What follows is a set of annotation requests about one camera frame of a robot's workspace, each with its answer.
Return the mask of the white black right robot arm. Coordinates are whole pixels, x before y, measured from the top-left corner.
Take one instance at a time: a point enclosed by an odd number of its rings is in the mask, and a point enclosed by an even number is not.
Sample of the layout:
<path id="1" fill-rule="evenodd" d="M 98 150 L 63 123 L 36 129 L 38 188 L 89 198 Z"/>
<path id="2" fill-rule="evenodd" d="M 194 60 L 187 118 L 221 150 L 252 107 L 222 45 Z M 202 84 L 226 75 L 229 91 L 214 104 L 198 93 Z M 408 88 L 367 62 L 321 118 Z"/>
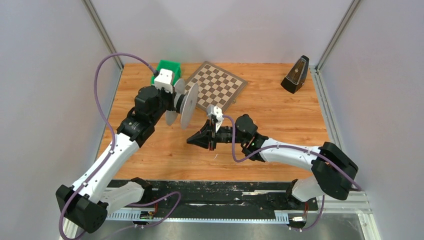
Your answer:
<path id="1" fill-rule="evenodd" d="M 301 146 L 277 141 L 260 134 L 248 114 L 230 121 L 230 126 L 221 126 L 219 117 L 210 116 L 202 128 L 186 140 L 187 144 L 210 151 L 218 143 L 231 144 L 232 153 L 236 144 L 240 144 L 244 158 L 234 156 L 237 163 L 245 160 L 281 163 L 310 171 L 311 177 L 293 180 L 286 190 L 285 201 L 292 209 L 321 195 L 344 201 L 351 191 L 360 190 L 355 183 L 358 166 L 336 144 L 326 141 L 321 146 Z"/>

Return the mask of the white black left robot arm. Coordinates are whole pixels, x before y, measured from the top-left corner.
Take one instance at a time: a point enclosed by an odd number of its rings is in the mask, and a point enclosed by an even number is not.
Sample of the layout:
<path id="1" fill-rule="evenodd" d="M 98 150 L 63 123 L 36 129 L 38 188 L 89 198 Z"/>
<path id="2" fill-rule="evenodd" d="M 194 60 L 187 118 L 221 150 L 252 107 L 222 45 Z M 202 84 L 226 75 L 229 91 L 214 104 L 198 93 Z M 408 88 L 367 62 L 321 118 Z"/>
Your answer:
<path id="1" fill-rule="evenodd" d="M 117 210 L 132 203 L 140 207 L 152 203 L 153 193 L 147 190 L 150 186 L 139 178 L 112 191 L 105 192 L 105 189 L 122 165 L 153 134 L 162 115 L 166 111 L 179 114 L 185 100 L 184 93 L 167 92 L 153 85 L 138 91 L 134 107 L 112 134 L 111 143 L 97 161 L 73 185 L 61 185 L 57 189 L 60 230 L 67 219 L 86 233 L 93 233 Z"/>

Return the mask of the white perforated cable spool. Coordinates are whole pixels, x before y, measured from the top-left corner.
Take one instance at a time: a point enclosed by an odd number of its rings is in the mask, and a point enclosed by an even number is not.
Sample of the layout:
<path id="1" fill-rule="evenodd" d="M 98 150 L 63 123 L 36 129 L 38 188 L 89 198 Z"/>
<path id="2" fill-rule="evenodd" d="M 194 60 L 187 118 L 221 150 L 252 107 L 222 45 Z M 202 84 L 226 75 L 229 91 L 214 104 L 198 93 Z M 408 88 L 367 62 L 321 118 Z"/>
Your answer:
<path id="1" fill-rule="evenodd" d="M 192 119 L 197 104 L 199 85 L 195 83 L 187 93 L 184 93 L 185 86 L 183 78 L 177 80 L 174 85 L 176 91 L 174 98 L 175 110 L 167 110 L 165 112 L 165 121 L 168 126 L 171 126 L 176 121 L 177 116 L 180 115 L 180 126 L 182 129 L 186 129 Z"/>

